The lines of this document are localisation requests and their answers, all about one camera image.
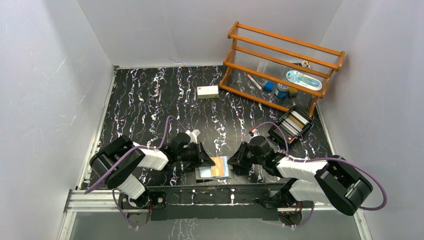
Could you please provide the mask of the grey card holder wallet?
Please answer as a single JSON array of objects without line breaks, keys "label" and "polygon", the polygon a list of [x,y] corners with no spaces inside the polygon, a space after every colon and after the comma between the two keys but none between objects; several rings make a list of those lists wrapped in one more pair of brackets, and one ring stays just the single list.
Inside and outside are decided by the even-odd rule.
[{"label": "grey card holder wallet", "polygon": [[200,180],[225,180],[232,177],[232,167],[227,163],[227,156],[212,157],[215,165],[200,166],[195,169],[195,179]]}]

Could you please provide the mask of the gold VIP credit card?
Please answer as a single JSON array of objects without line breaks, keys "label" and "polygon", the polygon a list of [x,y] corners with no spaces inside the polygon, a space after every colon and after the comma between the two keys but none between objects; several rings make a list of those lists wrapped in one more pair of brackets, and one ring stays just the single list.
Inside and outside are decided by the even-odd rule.
[{"label": "gold VIP credit card", "polygon": [[224,157],[212,157],[211,159],[215,163],[215,165],[211,167],[211,176],[214,178],[226,177],[227,170]]}]

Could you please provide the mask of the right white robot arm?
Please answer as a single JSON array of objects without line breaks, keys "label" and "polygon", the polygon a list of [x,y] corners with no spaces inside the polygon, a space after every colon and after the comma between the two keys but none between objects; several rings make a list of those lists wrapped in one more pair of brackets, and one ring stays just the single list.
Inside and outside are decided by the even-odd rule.
[{"label": "right white robot arm", "polygon": [[262,205],[295,207],[304,201],[330,204],[352,216],[372,193],[372,184],[341,156],[311,160],[275,151],[264,136],[242,142],[228,164],[241,169],[260,165],[271,176],[286,179],[273,196],[260,198]]}]

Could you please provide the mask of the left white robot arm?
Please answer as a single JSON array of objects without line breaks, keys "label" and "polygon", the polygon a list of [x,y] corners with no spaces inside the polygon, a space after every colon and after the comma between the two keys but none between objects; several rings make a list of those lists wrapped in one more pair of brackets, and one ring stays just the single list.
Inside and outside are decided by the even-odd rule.
[{"label": "left white robot arm", "polygon": [[90,159],[89,165],[99,176],[90,190],[104,183],[108,189],[126,194],[135,207],[144,208],[150,198],[147,187],[133,174],[136,168],[162,171],[175,162],[187,162],[195,168],[215,166],[197,136],[197,130],[180,132],[159,148],[136,145],[126,135],[118,137]]}]

